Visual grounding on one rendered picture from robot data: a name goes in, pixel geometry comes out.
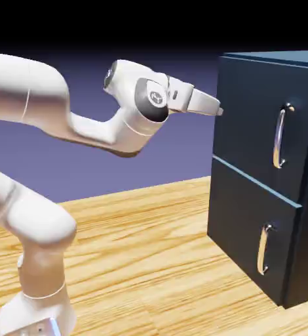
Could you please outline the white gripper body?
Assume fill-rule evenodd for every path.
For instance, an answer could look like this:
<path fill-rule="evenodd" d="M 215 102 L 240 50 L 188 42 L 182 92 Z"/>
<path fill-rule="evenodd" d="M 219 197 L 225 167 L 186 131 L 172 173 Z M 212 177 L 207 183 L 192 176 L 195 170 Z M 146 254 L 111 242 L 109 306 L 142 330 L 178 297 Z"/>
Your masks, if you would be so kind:
<path fill-rule="evenodd" d="M 187 112 L 203 114 L 203 115 L 217 115 L 220 108 L 220 101 L 206 94 L 198 89 L 193 89 Z"/>

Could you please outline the dark blue cabinet door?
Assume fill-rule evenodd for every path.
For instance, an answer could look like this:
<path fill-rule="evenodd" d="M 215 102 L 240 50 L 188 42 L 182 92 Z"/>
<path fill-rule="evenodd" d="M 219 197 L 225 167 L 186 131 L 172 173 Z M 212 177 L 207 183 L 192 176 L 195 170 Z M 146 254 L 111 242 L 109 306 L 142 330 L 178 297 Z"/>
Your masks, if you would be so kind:
<path fill-rule="evenodd" d="M 301 205 L 247 177 L 214 157 L 210 183 L 208 235 L 278 305 L 283 304 L 287 262 Z M 264 276 L 257 270 L 261 228 L 269 233 Z"/>
<path fill-rule="evenodd" d="M 226 53 L 220 57 L 214 154 L 295 203 L 308 180 L 308 51 Z M 285 103 L 281 169 L 273 166 L 277 118 Z"/>

